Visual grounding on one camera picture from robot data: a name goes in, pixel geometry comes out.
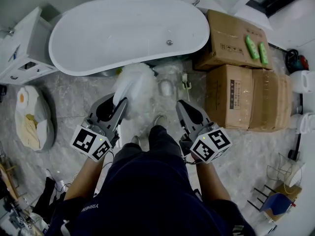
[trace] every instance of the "bathroom vanity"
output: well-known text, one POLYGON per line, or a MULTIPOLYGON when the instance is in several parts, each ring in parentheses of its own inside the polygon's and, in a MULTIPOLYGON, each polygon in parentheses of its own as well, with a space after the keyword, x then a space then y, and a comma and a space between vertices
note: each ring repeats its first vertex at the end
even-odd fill
POLYGON ((37 7, 0 42, 0 84, 22 85, 56 72, 48 53, 52 26, 37 7))

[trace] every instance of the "gray tile floor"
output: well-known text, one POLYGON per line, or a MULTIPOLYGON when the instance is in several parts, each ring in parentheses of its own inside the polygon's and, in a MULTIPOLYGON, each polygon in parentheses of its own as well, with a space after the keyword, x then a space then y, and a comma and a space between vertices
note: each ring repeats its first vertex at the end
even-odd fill
MULTIPOLYGON (((277 73, 285 72, 284 56, 279 50, 272 48, 273 63, 277 73)), ((168 132, 179 141, 183 131, 178 122, 175 111, 176 101, 186 99, 186 92, 181 88, 181 73, 189 74, 192 83, 190 98, 199 106, 204 106, 206 74, 195 72, 191 68, 191 61, 176 61, 156 68, 159 75, 157 82, 169 79, 174 85, 174 94, 171 97, 155 96, 148 103, 143 113, 131 120, 123 120, 122 141, 128 142, 133 135, 141 138, 142 148, 148 150, 147 134, 154 117, 165 114, 169 120, 168 132)), ((15 178, 20 187, 18 192, 25 193, 24 198, 30 204, 42 193, 45 183, 45 169, 49 169, 56 180, 64 183, 73 181, 85 161, 85 157, 70 148, 69 141, 76 125, 81 124, 90 106, 102 96, 113 92, 113 85, 117 77, 94 78, 72 77, 57 72, 35 81, 30 85, 42 90, 52 111, 52 119, 55 127, 55 142, 53 147, 43 153, 36 153, 26 148, 16 136, 14 111, 16 94, 20 86, 8 86, 7 96, 0 104, 0 140, 3 149, 12 163, 18 165, 15 178)), ((295 95, 294 110, 298 104, 295 95)), ((239 206, 245 218, 255 226, 259 221, 265 220, 262 213, 258 213, 246 200, 253 199, 253 187, 261 187, 264 183, 273 185, 267 181, 267 165, 276 166, 278 153, 284 155, 294 147, 294 131, 286 129, 275 133, 255 133, 241 130, 228 130, 233 146, 224 155, 214 162, 218 174, 229 191, 232 200, 239 206)), ((106 156, 105 163, 112 161, 112 155, 106 156)), ((104 167, 98 188, 100 189, 110 165, 104 167)), ((194 166, 188 165, 189 178, 193 188, 198 188, 199 183, 194 166)))

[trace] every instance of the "cardboard box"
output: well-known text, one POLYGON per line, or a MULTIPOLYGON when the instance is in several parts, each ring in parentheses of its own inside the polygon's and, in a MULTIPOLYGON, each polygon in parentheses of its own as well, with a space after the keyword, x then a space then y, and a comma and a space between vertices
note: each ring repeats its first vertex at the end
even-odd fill
POLYGON ((274 132, 287 128, 291 116, 292 89, 289 76, 253 70, 252 116, 249 130, 274 132))
POLYGON ((207 74, 206 112, 225 128, 247 130, 252 109, 252 70, 224 65, 207 74))
POLYGON ((264 31, 241 19, 208 10, 210 38, 208 43, 193 57, 195 70, 210 70, 223 64, 272 70, 272 60, 264 31), (260 59, 252 59, 245 38, 249 35, 256 44, 264 43, 268 53, 268 65, 260 59))
POLYGON ((287 75, 233 65, 207 74, 206 112, 221 127, 257 132, 287 128, 291 98, 287 75))

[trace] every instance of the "white bathtub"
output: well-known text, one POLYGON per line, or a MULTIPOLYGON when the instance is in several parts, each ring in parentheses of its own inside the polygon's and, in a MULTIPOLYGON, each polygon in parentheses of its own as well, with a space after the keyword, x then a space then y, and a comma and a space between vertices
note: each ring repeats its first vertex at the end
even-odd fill
POLYGON ((130 63, 189 54, 208 41, 209 25, 179 0, 96 0, 68 11, 49 41, 61 72, 85 76, 130 63))

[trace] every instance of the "hand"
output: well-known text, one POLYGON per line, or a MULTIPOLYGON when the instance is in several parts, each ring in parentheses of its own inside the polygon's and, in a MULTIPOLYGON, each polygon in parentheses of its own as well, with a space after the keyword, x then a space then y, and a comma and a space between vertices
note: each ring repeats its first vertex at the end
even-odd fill
POLYGON ((196 161, 196 160, 199 160, 200 158, 193 152, 190 152, 191 156, 193 157, 193 159, 196 161))

